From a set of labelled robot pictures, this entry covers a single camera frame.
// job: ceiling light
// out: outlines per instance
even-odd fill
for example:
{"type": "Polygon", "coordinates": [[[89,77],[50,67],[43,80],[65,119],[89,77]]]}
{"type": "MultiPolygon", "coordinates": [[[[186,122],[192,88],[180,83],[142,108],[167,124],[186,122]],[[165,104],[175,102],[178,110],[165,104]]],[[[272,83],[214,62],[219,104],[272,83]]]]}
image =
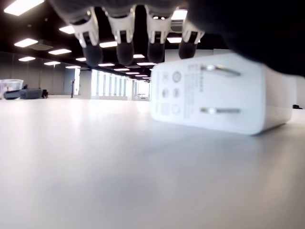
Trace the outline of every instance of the ceiling light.
{"type": "Polygon", "coordinates": [[[57,62],[57,61],[52,61],[52,62],[47,62],[47,63],[44,63],[45,65],[56,65],[56,64],[60,64],[60,62],[57,62]]]}
{"type": "Polygon", "coordinates": [[[77,58],[76,60],[77,60],[77,61],[86,61],[86,58],[85,58],[85,57],[83,57],[83,58],[77,58]]]}
{"type": "Polygon", "coordinates": [[[51,51],[51,52],[49,52],[49,54],[60,55],[60,54],[69,53],[69,52],[71,52],[71,51],[67,50],[67,49],[59,49],[59,50],[51,51]]]}
{"type": "Polygon", "coordinates": [[[114,66],[113,63],[101,63],[99,64],[100,67],[110,67],[110,66],[114,66]]]}
{"type": "Polygon", "coordinates": [[[137,63],[139,66],[146,66],[146,65],[156,65],[156,63],[151,63],[151,62],[143,62],[143,63],[137,63]]]}
{"type": "Polygon", "coordinates": [[[15,45],[15,46],[18,46],[18,47],[24,48],[24,47],[27,47],[27,46],[29,46],[29,45],[36,44],[36,43],[38,43],[38,41],[33,40],[33,39],[30,39],[30,38],[27,38],[27,39],[25,39],[25,40],[22,40],[22,41],[20,41],[20,42],[17,42],[17,43],[14,44],[14,45],[15,45]]]}
{"type": "Polygon", "coordinates": [[[43,2],[44,0],[16,0],[9,5],[4,12],[19,16],[43,2]]]}
{"type": "Polygon", "coordinates": [[[176,10],[173,13],[172,20],[185,20],[187,15],[187,10],[176,10]]]}
{"type": "Polygon", "coordinates": [[[60,28],[59,30],[62,31],[62,32],[65,32],[65,33],[67,33],[67,34],[73,34],[73,33],[75,33],[75,30],[74,30],[73,26],[71,26],[71,25],[62,27],[62,28],[60,28]]]}
{"type": "Polygon", "coordinates": [[[118,46],[118,43],[117,42],[104,42],[104,43],[100,43],[100,46],[102,48],[109,48],[109,47],[118,46]]]}
{"type": "Polygon", "coordinates": [[[138,59],[138,58],[145,58],[145,56],[143,56],[142,54],[135,54],[135,55],[133,55],[133,57],[134,57],[135,59],[138,59]]]}
{"type": "Polygon", "coordinates": [[[181,43],[182,37],[168,37],[167,40],[169,41],[169,43],[181,43]]]}
{"type": "Polygon", "coordinates": [[[80,68],[80,66],[67,66],[66,68],[73,69],[73,68],[80,68]]]}
{"type": "Polygon", "coordinates": [[[114,70],[118,71],[118,72],[129,71],[128,68],[118,68],[118,69],[114,69],[114,70]]]}
{"type": "Polygon", "coordinates": [[[35,60],[35,57],[27,56],[27,57],[21,58],[21,59],[19,59],[19,60],[20,60],[20,61],[32,61],[32,60],[35,60]]]}

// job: transparent container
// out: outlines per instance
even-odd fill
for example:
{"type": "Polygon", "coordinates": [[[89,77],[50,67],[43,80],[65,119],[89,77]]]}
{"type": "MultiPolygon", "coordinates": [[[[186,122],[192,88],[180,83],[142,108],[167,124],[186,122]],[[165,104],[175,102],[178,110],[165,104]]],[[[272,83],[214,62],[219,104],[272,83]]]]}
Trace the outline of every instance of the transparent container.
{"type": "Polygon", "coordinates": [[[3,98],[3,94],[7,91],[21,90],[23,86],[23,80],[0,80],[0,99],[3,98]]]}

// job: white power adapter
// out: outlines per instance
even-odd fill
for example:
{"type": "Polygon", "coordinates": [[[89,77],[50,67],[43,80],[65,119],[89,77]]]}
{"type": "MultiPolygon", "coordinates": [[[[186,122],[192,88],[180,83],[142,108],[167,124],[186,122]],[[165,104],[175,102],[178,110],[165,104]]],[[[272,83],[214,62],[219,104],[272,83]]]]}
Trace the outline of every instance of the white power adapter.
{"type": "Polygon", "coordinates": [[[291,77],[236,54],[156,65],[154,119],[255,135],[291,119],[291,77]]]}

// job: black ceiling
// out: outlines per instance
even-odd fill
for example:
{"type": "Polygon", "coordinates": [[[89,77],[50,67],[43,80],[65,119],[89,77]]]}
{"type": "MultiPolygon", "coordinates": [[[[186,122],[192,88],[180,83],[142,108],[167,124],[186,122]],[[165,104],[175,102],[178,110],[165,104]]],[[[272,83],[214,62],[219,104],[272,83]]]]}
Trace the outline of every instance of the black ceiling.
{"type": "MultiPolygon", "coordinates": [[[[0,1],[0,51],[24,54],[37,58],[48,59],[52,61],[59,61],[78,66],[86,66],[85,63],[76,61],[76,58],[83,57],[81,46],[74,34],[66,34],[59,31],[59,28],[66,26],[63,20],[55,13],[48,2],[44,2],[33,9],[25,12],[20,16],[14,16],[4,13],[4,9],[13,3],[14,0],[0,1]],[[66,48],[72,50],[71,53],[62,55],[51,55],[48,51],[35,51],[30,48],[15,47],[14,43],[19,42],[25,38],[32,38],[35,40],[46,40],[51,43],[54,49],[66,48]]],[[[100,27],[100,42],[114,41],[111,33],[111,28],[104,12],[101,8],[96,8],[96,15],[98,17],[100,27]]],[[[181,36],[180,34],[171,33],[170,37],[181,36]]],[[[146,12],[143,6],[138,6],[136,9],[135,33],[134,33],[134,48],[135,54],[142,54],[147,56],[148,36],[146,32],[146,12]]],[[[178,49],[178,44],[170,44],[168,41],[165,45],[166,49],[178,49]]],[[[223,39],[219,35],[205,34],[198,45],[198,49],[226,49],[223,39]]],[[[114,63],[114,67],[107,68],[122,68],[118,63],[116,57],[116,49],[103,49],[104,61],[114,63]]],[[[137,59],[137,62],[147,62],[145,59],[137,59]]],[[[136,69],[140,74],[150,75],[149,67],[136,69]]]]}

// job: white table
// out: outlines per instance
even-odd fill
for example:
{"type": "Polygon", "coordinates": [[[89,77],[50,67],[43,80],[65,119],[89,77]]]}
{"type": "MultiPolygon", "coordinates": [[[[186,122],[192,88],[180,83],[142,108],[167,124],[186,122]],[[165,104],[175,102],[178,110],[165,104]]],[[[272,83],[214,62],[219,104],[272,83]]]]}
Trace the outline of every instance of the white table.
{"type": "Polygon", "coordinates": [[[0,101],[1,229],[304,229],[305,111],[259,136],[149,103],[0,101]]]}

